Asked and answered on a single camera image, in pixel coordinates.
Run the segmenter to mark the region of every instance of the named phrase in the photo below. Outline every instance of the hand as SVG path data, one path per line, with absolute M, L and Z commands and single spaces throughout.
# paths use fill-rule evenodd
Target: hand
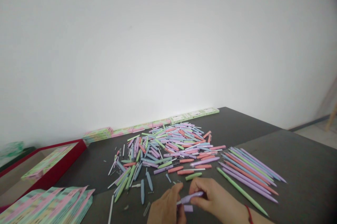
M 248 223 L 248 211 L 212 178 L 192 180 L 189 194 L 204 191 L 207 199 L 191 198 L 191 203 L 216 216 L 222 223 Z
M 186 224 L 183 205 L 179 206 L 177 220 L 177 202 L 180 200 L 179 192 L 182 188 L 183 183 L 175 184 L 152 203 L 147 224 Z

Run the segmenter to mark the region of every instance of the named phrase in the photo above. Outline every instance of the floor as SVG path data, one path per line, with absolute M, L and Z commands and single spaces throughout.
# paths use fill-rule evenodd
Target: floor
M 295 133 L 337 149 L 337 118 L 335 118 L 329 131 L 325 131 L 328 120 L 318 122 L 309 127 L 295 131 Z

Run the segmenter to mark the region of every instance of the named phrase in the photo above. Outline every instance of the floor tile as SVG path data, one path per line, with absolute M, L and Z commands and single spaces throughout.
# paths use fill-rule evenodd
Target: floor tile
M 295 131 L 295 133 L 337 149 L 337 134 L 332 130 L 326 132 L 324 125 L 323 123 L 321 125 L 311 125 Z

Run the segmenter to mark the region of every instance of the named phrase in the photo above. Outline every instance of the cardboard box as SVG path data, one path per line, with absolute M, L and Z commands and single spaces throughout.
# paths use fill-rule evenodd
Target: cardboard box
M 37 180 L 36 183 L 32 185 L 29 181 L 21 179 L 26 172 L 41 162 L 55 149 L 72 144 L 75 144 L 75 146 Z M 40 148 L 2 171 L 0 173 L 0 208 L 5 210 L 32 190 L 48 190 L 61 178 L 86 148 L 87 146 L 82 139 Z

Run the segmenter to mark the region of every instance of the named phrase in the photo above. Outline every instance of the white wall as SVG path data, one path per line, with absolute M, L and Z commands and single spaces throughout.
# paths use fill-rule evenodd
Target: white wall
M 318 116 L 336 39 L 337 0 L 0 0 L 0 139 L 209 106 L 289 128 Z

